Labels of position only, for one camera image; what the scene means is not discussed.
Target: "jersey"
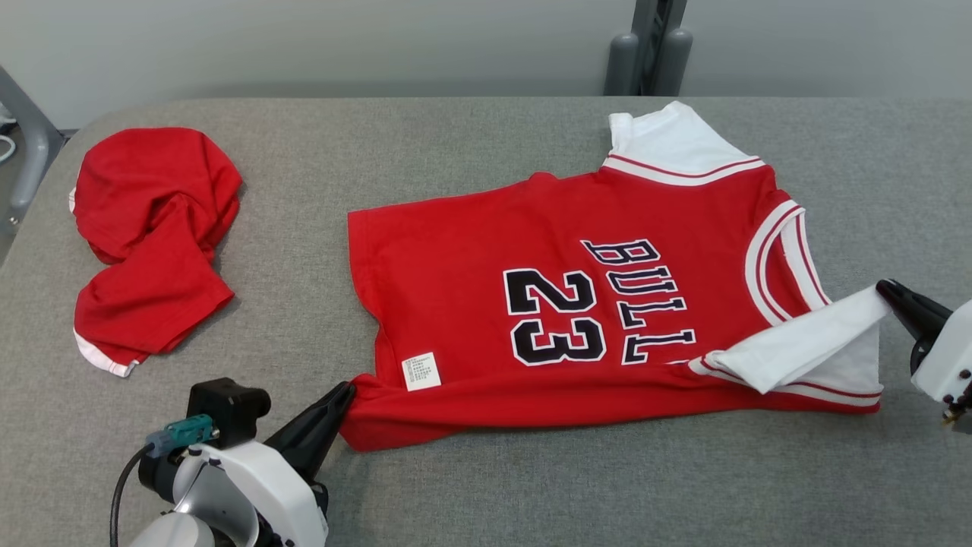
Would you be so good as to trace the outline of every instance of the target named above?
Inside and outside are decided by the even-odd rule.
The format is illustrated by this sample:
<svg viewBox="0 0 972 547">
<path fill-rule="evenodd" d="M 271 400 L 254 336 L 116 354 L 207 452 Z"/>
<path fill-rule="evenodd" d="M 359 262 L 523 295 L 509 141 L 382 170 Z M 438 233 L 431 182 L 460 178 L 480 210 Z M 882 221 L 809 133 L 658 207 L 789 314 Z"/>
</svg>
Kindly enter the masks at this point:
<svg viewBox="0 0 972 547">
<path fill-rule="evenodd" d="M 876 362 L 764 394 L 705 358 L 829 304 L 805 211 L 684 104 L 609 121 L 595 172 L 349 214 L 353 281 L 379 323 L 375 373 L 354 379 L 342 427 L 353 448 L 470 427 L 878 409 Z"/>
</svg>

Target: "clothing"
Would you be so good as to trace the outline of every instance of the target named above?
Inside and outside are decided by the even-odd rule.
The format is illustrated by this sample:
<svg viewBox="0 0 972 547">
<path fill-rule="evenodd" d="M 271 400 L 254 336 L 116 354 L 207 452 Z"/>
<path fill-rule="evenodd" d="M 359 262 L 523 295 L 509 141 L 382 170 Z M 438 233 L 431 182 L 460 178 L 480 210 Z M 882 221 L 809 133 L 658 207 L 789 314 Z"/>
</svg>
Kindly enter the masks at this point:
<svg viewBox="0 0 972 547">
<path fill-rule="evenodd" d="M 226 154 L 194 129 L 126 129 L 87 152 L 71 208 L 111 265 L 78 295 L 75 338 L 88 362 L 126 377 L 232 299 L 211 263 L 240 184 Z"/>
<path fill-rule="evenodd" d="M 732 349 L 748 337 L 830 303 L 804 209 L 773 170 L 678 102 L 610 124 L 596 172 L 348 216 L 352 277 L 380 325 L 375 374 L 354 380 L 342 428 L 353 448 L 469 427 L 878 409 L 868 329 L 880 317 L 850 341 L 821 341 L 830 355 L 807 356 L 863 348 L 840 370 L 789 379 L 806 364 L 789 360 L 760 377 L 799 389 L 762 394 L 724 364 L 738 363 Z"/>
</svg>

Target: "gray fabric surface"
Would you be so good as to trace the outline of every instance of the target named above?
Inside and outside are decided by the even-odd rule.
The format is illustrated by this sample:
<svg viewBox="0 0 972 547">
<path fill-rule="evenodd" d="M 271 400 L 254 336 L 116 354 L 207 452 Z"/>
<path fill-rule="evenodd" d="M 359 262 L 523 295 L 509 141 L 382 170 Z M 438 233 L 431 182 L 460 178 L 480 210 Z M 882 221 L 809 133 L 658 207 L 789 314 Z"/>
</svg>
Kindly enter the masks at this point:
<svg viewBox="0 0 972 547">
<path fill-rule="evenodd" d="M 67 145 L 0 269 L 0 544 L 103 545 L 112 488 L 144 436 L 219 376 L 266 388 L 262 436 L 371 370 L 373 319 L 347 266 L 348 210 L 595 169 L 607 114 L 660 98 L 233 99 L 102 118 Z M 809 209 L 831 297 L 882 276 L 956 307 L 972 297 L 972 103 L 686 100 L 772 164 Z M 102 265 L 67 193 L 122 128 L 209 134 L 245 180 L 217 268 L 237 298 L 128 380 L 85 363 L 75 297 Z M 333 546 L 932 545 L 966 540 L 972 437 L 910 386 L 911 340 L 882 328 L 884 408 L 867 417 L 734 412 L 606 427 L 490 431 L 356 454 L 319 477 Z M 129 482 L 130 541 L 166 505 Z"/>
</svg>

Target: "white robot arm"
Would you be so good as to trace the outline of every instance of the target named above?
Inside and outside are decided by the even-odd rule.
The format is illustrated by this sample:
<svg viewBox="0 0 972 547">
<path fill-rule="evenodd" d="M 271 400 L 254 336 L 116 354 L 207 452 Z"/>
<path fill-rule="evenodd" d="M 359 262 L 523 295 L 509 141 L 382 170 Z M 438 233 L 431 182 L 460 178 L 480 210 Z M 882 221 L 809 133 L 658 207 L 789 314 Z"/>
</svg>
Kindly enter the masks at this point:
<svg viewBox="0 0 972 547">
<path fill-rule="evenodd" d="M 142 484 L 175 506 L 131 547 L 323 547 L 328 494 L 314 476 L 354 395 L 339 384 L 260 443 L 265 391 L 230 379 L 194 385 L 192 418 L 150 435 L 156 449 L 139 461 Z M 206 442 L 186 447 L 185 439 Z"/>
</svg>

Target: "jersey armhole trim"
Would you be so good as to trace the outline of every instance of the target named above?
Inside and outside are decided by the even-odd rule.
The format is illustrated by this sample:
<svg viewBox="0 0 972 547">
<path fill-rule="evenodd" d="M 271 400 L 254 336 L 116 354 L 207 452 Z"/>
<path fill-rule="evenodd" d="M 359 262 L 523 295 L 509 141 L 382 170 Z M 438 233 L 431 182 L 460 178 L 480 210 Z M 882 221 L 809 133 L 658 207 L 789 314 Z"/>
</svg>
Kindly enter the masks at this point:
<svg viewBox="0 0 972 547">
<path fill-rule="evenodd" d="M 602 164 L 602 167 L 618 170 L 639 178 L 660 182 L 662 184 L 670 184 L 673 186 L 702 186 L 731 174 L 756 169 L 764 165 L 766 164 L 758 157 L 750 156 L 739 162 L 722 165 L 708 172 L 679 173 L 669 171 L 661 167 L 656 167 L 654 165 L 636 162 L 630 158 L 625 158 L 624 156 L 612 153 L 607 156 L 607 159 Z"/>
<path fill-rule="evenodd" d="M 780 234 L 786 264 L 793 273 L 800 294 L 811 310 L 819 310 L 831 303 L 820 286 L 814 259 L 807 244 L 806 212 L 796 217 L 796 222 L 788 222 Z"/>
<path fill-rule="evenodd" d="M 766 278 L 770 248 L 778 238 L 781 240 L 789 273 L 810 310 L 818 310 L 830 304 L 830 299 L 820 286 L 814 260 L 810 255 L 805 213 L 806 209 L 793 200 L 780 203 L 760 224 L 746 251 L 746 287 L 756 308 L 770 325 L 779 325 L 793 318 L 773 298 Z"/>
</svg>

